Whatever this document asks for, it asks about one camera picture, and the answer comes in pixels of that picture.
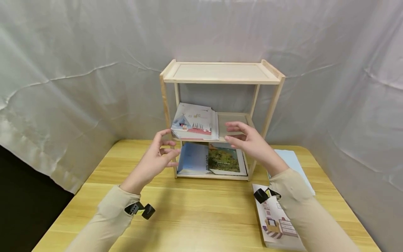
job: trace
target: beige sleeve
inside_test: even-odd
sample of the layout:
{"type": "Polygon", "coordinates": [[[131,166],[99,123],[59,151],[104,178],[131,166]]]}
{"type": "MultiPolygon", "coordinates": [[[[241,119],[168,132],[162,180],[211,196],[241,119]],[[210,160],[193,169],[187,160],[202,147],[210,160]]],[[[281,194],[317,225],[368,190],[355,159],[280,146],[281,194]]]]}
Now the beige sleeve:
{"type": "Polygon", "coordinates": [[[125,192],[119,186],[114,186],[98,205],[97,213],[66,251],[109,251],[133,218],[124,209],[139,200],[140,195],[125,192]]]}
{"type": "Polygon", "coordinates": [[[359,251],[332,216],[316,201],[298,172],[287,169],[272,177],[269,188],[281,195],[278,202],[307,251],[359,251]]]}

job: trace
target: wooden table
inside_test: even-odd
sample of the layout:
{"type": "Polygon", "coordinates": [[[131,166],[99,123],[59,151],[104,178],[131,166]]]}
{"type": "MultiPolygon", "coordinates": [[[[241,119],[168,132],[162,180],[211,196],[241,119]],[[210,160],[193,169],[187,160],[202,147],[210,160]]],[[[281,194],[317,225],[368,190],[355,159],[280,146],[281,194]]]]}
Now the wooden table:
{"type": "MultiPolygon", "coordinates": [[[[120,184],[136,166],[150,142],[116,143],[34,251],[63,251],[92,218],[111,187],[120,184]]],[[[307,149],[273,147],[295,151],[316,191],[316,199],[361,251],[380,251],[307,149]]],[[[257,166],[252,182],[174,179],[172,172],[166,169],[142,191],[141,202],[150,203],[156,213],[148,221],[135,216],[111,251],[280,251],[264,246],[258,225],[251,183],[268,185],[262,167],[257,166]]]]}

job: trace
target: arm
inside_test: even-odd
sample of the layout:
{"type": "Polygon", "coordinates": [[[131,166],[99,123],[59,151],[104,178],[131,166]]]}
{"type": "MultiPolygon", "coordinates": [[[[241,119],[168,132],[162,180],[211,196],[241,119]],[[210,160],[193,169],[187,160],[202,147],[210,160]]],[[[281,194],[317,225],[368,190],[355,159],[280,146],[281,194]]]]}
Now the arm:
{"type": "Polygon", "coordinates": [[[260,134],[241,122],[226,123],[228,132],[244,134],[226,136],[233,148],[239,148],[259,161],[272,176],[270,189],[279,193],[278,200],[310,252],[359,251],[332,216],[316,201],[300,174],[266,143],[260,134]]]}
{"type": "Polygon", "coordinates": [[[179,155],[180,150],[161,148],[162,145],[176,145],[174,141],[161,140],[162,136],[168,133],[170,133],[170,129],[156,134],[136,168],[120,186],[116,185],[108,192],[98,205],[97,213],[71,242],[66,251],[109,251],[133,218],[124,209],[140,201],[140,192],[143,187],[165,167],[178,165],[171,160],[179,155]]]}

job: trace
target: shelf unit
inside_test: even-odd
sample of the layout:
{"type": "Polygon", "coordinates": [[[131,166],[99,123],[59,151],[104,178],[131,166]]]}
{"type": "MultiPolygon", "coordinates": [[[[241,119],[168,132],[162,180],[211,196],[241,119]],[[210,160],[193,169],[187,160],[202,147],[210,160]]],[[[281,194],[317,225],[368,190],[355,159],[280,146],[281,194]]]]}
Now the shelf unit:
{"type": "MultiPolygon", "coordinates": [[[[166,84],[173,83],[175,88],[176,105],[180,102],[179,83],[201,83],[201,84],[246,84],[255,85],[253,101],[250,113],[232,113],[218,112],[219,124],[219,140],[187,140],[188,142],[225,142],[225,135],[239,134],[239,132],[227,132],[225,122],[241,121],[249,126],[255,127],[252,122],[253,112],[258,99],[260,85],[274,85],[275,90],[273,97],[268,107],[268,112],[264,120],[263,130],[260,133],[263,138],[266,137],[270,121],[273,117],[274,109],[285,80],[284,74],[277,70],[266,60],[261,62],[240,63],[240,62],[177,62],[172,60],[168,66],[160,74],[160,84],[162,101],[164,103],[164,113],[166,127],[171,127],[171,117],[168,107],[168,99],[166,95],[166,84]]],[[[180,140],[172,137],[175,141],[180,141],[181,145],[186,140],[180,140]]],[[[177,177],[202,177],[214,179],[235,179],[250,181],[253,171],[256,167],[256,160],[253,160],[249,166],[247,158],[243,153],[248,176],[230,176],[230,175],[184,175],[177,174],[177,169],[174,168],[175,178],[177,177]]]]}

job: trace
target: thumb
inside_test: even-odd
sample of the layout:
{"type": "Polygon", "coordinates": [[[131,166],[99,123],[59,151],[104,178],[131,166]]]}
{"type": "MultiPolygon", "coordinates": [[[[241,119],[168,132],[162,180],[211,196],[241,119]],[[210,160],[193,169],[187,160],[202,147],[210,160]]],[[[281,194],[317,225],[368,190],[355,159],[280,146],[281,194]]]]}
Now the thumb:
{"type": "Polygon", "coordinates": [[[240,140],[240,139],[238,139],[238,138],[231,137],[231,136],[229,136],[229,135],[225,136],[224,139],[225,139],[225,141],[227,141],[229,144],[234,145],[234,146],[235,146],[236,148],[238,148],[238,149],[242,149],[243,146],[244,146],[244,144],[245,144],[244,141],[242,141],[242,140],[240,140]]]}
{"type": "Polygon", "coordinates": [[[164,159],[166,163],[169,163],[172,159],[176,158],[177,156],[179,156],[181,150],[180,149],[175,149],[169,153],[167,153],[166,155],[164,155],[164,159]]]}

